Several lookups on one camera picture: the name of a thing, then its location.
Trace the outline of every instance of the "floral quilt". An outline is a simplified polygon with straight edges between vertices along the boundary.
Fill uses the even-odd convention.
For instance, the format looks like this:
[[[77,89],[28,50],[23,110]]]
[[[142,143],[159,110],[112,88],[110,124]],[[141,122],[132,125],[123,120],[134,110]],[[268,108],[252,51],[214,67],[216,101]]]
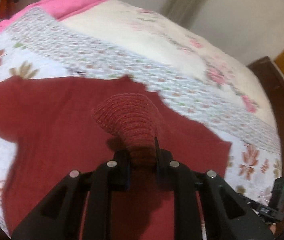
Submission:
[[[105,22],[109,1],[62,23],[40,8],[31,9],[0,34],[0,81],[12,75],[24,79],[114,79],[130,75],[149,91],[157,91],[174,111],[231,141],[225,180],[237,192],[268,203],[274,179],[281,176],[281,149],[274,119],[268,116],[272,114],[269,102],[257,79],[237,62],[244,69],[244,74],[239,74],[232,64],[234,59],[216,48],[210,54],[212,45],[164,17],[110,2],[114,3],[113,9],[119,6],[123,12],[117,10],[116,17],[121,20],[114,19],[113,32],[106,31],[109,38],[103,36],[101,29],[102,25],[109,29]],[[94,33],[81,30],[81,21],[89,12],[96,14],[89,28]],[[131,32],[124,34],[123,28]],[[145,38],[144,32],[148,33],[148,45],[145,39],[136,40],[132,34],[142,33]],[[166,57],[167,53],[173,55],[172,60],[171,56]],[[245,75],[239,86],[239,76]],[[15,155],[16,145],[0,138],[0,226],[5,231],[1,194]]]

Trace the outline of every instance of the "red garment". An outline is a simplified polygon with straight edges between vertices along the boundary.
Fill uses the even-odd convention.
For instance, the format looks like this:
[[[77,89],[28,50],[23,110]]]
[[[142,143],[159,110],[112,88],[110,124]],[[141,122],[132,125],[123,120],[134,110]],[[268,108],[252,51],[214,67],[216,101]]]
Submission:
[[[91,116],[93,108],[119,93],[144,94],[159,109],[170,127],[159,143],[176,160],[196,171],[224,175],[230,143],[170,110],[156,93],[145,92],[144,85],[128,77],[12,77],[0,82],[0,137],[18,143],[2,196],[10,232],[70,170],[93,171],[122,148]],[[137,171],[128,195],[114,194],[113,209],[119,215],[113,223],[115,239],[173,239],[172,194],[160,193],[152,184],[153,176]]]
[[[99,126],[121,139],[130,152],[134,167],[153,167],[156,163],[154,137],[169,136],[159,110],[141,94],[117,94],[93,110]]]

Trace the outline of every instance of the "black bracket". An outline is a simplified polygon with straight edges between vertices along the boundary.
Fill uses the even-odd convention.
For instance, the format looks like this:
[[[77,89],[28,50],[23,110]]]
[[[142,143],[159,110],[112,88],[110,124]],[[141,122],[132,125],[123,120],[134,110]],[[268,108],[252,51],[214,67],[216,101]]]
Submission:
[[[237,194],[218,174],[192,171],[175,161],[171,152],[160,149],[157,139],[155,145],[157,184],[161,190],[174,191],[175,240],[202,240],[200,206],[208,239],[274,239],[248,205],[248,199]],[[116,152],[113,160],[93,172],[71,171],[17,226],[12,240],[75,240],[80,231],[83,240],[110,240],[112,191],[129,188],[127,150]]]

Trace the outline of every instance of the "curtain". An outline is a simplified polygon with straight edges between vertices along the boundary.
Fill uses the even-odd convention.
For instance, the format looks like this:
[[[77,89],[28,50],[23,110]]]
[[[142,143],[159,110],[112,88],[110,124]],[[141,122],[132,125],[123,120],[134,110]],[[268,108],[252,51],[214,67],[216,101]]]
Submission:
[[[161,13],[173,22],[188,27],[202,0],[167,0]]]

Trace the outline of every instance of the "bed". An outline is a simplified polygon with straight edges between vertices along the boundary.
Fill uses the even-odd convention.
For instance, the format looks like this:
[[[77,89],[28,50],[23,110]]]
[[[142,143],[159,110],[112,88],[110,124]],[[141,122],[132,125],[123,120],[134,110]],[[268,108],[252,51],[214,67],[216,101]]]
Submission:
[[[65,56],[63,42],[77,45],[87,37],[98,60],[86,46]],[[42,59],[30,60],[34,52]],[[284,175],[284,77],[269,58],[247,68],[165,17],[117,0],[43,0],[0,23],[0,81],[124,74],[231,141],[225,180],[268,203],[274,179]],[[1,193],[16,150],[0,138],[0,239],[7,238]]]

